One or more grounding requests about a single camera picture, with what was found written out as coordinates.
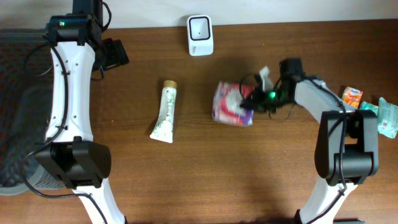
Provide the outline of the red purple tissue pack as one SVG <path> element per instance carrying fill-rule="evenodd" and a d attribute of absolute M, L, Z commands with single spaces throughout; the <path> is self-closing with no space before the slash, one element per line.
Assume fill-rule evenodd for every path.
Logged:
<path fill-rule="evenodd" d="M 238 83 L 219 82 L 213 98 L 213 119 L 234 126 L 252 125 L 254 111 L 244 109 L 240 105 L 253 90 L 253 86 L 240 87 Z"/>

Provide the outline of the orange small tissue pack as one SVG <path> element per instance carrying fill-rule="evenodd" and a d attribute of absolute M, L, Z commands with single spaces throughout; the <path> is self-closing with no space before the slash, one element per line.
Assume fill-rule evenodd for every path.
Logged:
<path fill-rule="evenodd" d="M 361 102 L 361 97 L 363 92 L 361 90 L 357 90 L 350 86 L 347 86 L 344 91 L 341 99 L 348 105 L 359 108 L 359 104 Z"/>

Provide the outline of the teal small tissue pack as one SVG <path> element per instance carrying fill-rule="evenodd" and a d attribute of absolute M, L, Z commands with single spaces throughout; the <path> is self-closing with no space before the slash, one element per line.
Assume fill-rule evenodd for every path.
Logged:
<path fill-rule="evenodd" d="M 376 105 L 374 105 L 374 104 L 372 104 L 372 103 L 368 103 L 368 102 L 366 102 L 366 101 L 363 101 L 363 102 L 360 104 L 359 108 L 360 108 L 361 110 L 371 110 L 375 115 L 378 114 L 378 110 L 379 110 L 379 107 L 378 107 L 378 106 L 376 106 Z"/>

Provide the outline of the white bamboo print tube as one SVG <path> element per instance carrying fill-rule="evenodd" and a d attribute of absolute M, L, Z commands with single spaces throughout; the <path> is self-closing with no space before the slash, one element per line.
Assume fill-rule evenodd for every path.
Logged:
<path fill-rule="evenodd" d="M 159 115 L 154 129 L 150 134 L 151 139 L 173 143 L 176 97 L 177 83 L 173 80 L 164 81 Z"/>

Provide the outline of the mint green wipes pack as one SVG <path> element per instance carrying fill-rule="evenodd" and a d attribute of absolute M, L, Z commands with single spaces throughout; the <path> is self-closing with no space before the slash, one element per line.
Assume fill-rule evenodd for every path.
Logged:
<path fill-rule="evenodd" d="M 379 134 L 394 139 L 397 135 L 397 106 L 380 97 L 377 121 Z"/>

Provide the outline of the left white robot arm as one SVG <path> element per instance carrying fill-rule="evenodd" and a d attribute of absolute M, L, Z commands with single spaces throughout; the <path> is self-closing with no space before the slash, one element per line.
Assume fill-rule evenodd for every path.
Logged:
<path fill-rule="evenodd" d="M 90 124 L 91 74 L 126 65 L 120 40 L 103 39 L 110 23 L 104 1 L 74 1 L 72 12 L 52 16 L 44 39 L 53 62 L 53 97 L 45 143 L 32 156 L 72 190 L 93 223 L 127 223 L 109 183 L 109 147 L 95 143 Z"/>

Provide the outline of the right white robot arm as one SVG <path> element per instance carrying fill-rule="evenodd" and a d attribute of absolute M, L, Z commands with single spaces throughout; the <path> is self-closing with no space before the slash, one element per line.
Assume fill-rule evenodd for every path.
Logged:
<path fill-rule="evenodd" d="M 316 75 L 307 75 L 300 58 L 279 63 L 272 83 L 269 69 L 254 75 L 256 87 L 241 107 L 275 113 L 284 105 L 299 105 L 319 123 L 314 160 L 318 179 L 294 223 L 333 223 L 348 195 L 379 167 L 377 116 L 345 103 Z"/>

